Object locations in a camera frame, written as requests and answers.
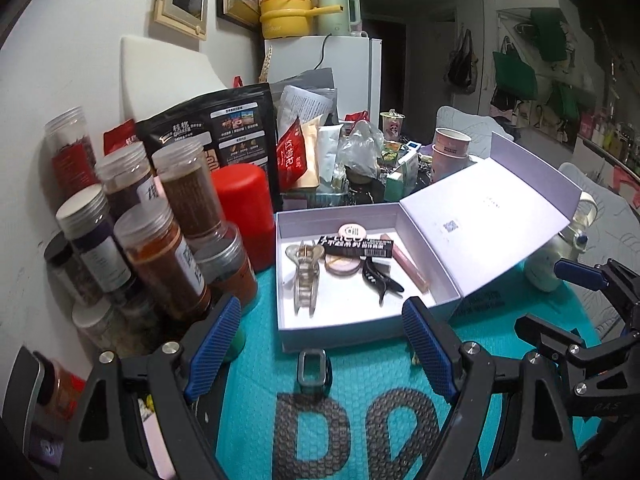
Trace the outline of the white foam board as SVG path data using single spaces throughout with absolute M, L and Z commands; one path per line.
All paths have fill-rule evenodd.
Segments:
M 135 122 L 226 86 L 200 52 L 138 36 L 120 40 L 122 107 Z

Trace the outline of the light green kettle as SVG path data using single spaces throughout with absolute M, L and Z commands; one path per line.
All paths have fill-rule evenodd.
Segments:
M 361 30 L 360 0 L 318 0 L 320 8 L 338 7 L 336 12 L 317 18 L 317 32 L 326 36 L 348 36 Z

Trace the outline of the wall intercom panel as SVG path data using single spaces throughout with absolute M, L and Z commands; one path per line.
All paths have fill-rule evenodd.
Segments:
M 153 21 L 204 41 L 208 0 L 154 0 Z

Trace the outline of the beige hair claw clip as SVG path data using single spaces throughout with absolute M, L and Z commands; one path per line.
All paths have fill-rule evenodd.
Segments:
M 316 310 L 320 260 L 324 256 L 324 247 L 318 244 L 300 243 L 290 245 L 285 249 L 285 255 L 295 264 L 295 276 L 293 282 L 294 311 L 299 314 L 302 309 L 307 309 L 309 316 L 314 316 Z

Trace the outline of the jar with white label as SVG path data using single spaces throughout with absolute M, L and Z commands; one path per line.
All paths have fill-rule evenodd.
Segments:
M 114 234 L 151 295 L 176 320 L 196 318 L 210 292 L 168 200 L 153 198 L 127 210 Z

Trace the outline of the black lip gloss box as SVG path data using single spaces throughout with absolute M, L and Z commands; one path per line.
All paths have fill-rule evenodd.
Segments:
M 394 242 L 380 238 L 356 238 L 337 235 L 322 235 L 318 244 L 331 256 L 346 258 L 390 258 L 393 255 Z

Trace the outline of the black snack pouch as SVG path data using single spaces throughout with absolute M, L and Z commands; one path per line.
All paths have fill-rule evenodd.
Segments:
M 272 208 L 282 208 L 277 125 L 269 84 L 209 92 L 137 122 L 134 132 L 153 155 L 164 145 L 198 139 L 209 169 L 253 164 L 264 170 Z

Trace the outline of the red cylindrical canister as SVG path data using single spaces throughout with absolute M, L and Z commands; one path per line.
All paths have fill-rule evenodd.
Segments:
M 253 269 L 268 269 L 276 258 L 276 226 L 264 170 L 252 164 L 225 166 L 212 172 L 212 181 L 224 218 L 238 227 Z

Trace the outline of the dark green square tin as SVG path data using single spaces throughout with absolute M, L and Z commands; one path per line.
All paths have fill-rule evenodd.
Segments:
M 332 363 L 323 349 L 305 349 L 297 360 L 297 388 L 301 394 L 326 398 L 333 382 Z

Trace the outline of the pink paper cups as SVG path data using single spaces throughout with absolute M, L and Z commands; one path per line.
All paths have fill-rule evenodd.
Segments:
M 442 127 L 435 129 L 432 156 L 435 181 L 445 179 L 468 166 L 471 141 L 470 136 L 460 131 Z

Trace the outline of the round white compact case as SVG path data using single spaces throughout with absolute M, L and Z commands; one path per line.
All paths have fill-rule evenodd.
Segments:
M 338 255 L 325 255 L 324 267 L 326 272 L 335 276 L 351 276 L 357 273 L 362 265 L 360 258 Z

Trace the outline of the dark purple jar white label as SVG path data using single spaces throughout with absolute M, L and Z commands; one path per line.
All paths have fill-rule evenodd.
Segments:
M 114 237 L 114 221 L 102 185 L 70 196 L 56 222 L 105 295 L 122 296 L 134 276 Z

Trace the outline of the yellow pot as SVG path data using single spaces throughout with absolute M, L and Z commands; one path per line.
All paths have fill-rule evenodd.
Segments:
M 314 0 L 260 0 L 262 36 L 265 40 L 312 36 L 316 30 L 314 19 L 337 10 L 337 6 L 315 6 Z

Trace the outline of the clear plastic bag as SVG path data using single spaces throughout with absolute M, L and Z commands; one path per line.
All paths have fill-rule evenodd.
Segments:
M 348 136 L 338 142 L 336 162 L 361 177 L 376 179 L 380 172 L 378 160 L 384 148 L 382 131 L 366 120 L 360 120 L 352 127 Z

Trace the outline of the medicine box white green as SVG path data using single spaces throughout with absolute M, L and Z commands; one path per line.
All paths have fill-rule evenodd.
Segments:
M 387 175 L 385 180 L 384 200 L 399 202 L 411 194 L 416 187 L 419 170 L 419 154 L 408 152 L 399 159 L 399 166 Z

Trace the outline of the pink lipstick tube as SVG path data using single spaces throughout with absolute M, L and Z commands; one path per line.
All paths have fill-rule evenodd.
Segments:
M 380 240 L 393 243 L 392 260 L 393 260 L 393 278 L 399 278 L 403 275 L 408 278 L 413 286 L 421 293 L 426 294 L 430 291 L 430 283 L 422 271 L 416 266 L 413 260 L 400 248 L 400 246 L 386 233 L 380 235 Z

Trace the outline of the teal bubble mailer mat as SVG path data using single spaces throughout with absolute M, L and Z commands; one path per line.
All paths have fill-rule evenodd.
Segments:
M 273 268 L 258 274 L 257 306 L 243 318 L 246 343 L 231 363 L 215 457 L 229 479 L 411 479 L 445 421 L 449 405 L 412 365 L 405 338 L 328 350 L 329 396 L 297 393 L 298 353 L 281 350 Z M 530 345 L 514 333 L 531 313 L 600 341 L 568 286 L 545 294 L 521 266 L 465 299 L 450 320 L 463 340 L 494 356 L 521 358 Z

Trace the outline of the small pink round jar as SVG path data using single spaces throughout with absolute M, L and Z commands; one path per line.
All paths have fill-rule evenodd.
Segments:
M 363 240 L 367 237 L 367 230 L 355 222 L 345 223 L 338 229 L 340 237 L 352 238 L 353 240 Z

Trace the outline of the short orange spice jar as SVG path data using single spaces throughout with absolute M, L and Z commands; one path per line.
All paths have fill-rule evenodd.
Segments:
M 220 230 L 198 246 L 194 258 L 213 302 L 224 294 L 235 296 L 241 304 L 242 315 L 256 306 L 258 284 L 237 226 L 222 222 Z

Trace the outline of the white mini fridge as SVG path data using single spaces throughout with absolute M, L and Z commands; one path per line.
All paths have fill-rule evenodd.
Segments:
M 265 42 L 274 102 L 301 120 L 367 112 L 378 121 L 382 41 L 363 36 L 305 36 Z

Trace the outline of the white square planter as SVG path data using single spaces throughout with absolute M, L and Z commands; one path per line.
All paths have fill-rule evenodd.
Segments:
M 166 448 L 154 408 L 150 408 L 150 404 L 142 399 L 138 400 L 138 404 L 146 444 L 148 445 L 157 477 L 164 480 L 177 479 L 175 467 Z

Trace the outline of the black curved hair clip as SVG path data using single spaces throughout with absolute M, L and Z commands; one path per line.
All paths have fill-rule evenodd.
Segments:
M 378 304 L 382 306 L 385 295 L 388 292 L 401 295 L 405 289 L 404 286 L 393 280 L 390 276 L 378 270 L 378 267 L 370 257 L 363 260 L 362 277 L 364 281 L 371 286 L 378 294 Z

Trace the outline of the tall brown spice jar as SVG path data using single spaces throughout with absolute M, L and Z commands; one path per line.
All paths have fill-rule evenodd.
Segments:
M 201 142 L 190 138 L 166 144 L 152 162 L 184 237 L 195 240 L 217 232 L 224 214 Z

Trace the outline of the lilac gift box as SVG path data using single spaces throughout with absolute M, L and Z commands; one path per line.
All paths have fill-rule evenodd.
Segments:
M 280 212 L 276 218 L 277 326 L 282 349 L 337 348 L 396 337 L 401 307 L 419 297 L 440 320 L 460 301 L 526 259 L 572 220 L 582 190 L 544 160 L 496 134 L 490 155 L 398 203 Z M 286 248 L 316 244 L 357 223 L 386 234 L 426 277 L 420 292 L 394 259 L 382 269 L 404 286 L 380 296 L 361 275 L 319 271 L 314 309 L 294 306 Z

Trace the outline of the red snack packet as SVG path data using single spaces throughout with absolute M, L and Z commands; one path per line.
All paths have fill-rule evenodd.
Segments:
M 278 177 L 281 192 L 290 190 L 307 171 L 302 125 L 296 118 L 277 144 Z

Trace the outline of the red filled jar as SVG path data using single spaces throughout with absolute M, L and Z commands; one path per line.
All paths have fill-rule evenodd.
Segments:
M 51 155 L 55 179 L 70 198 L 83 188 L 98 184 L 94 154 L 84 110 L 76 106 L 44 125 L 44 138 Z

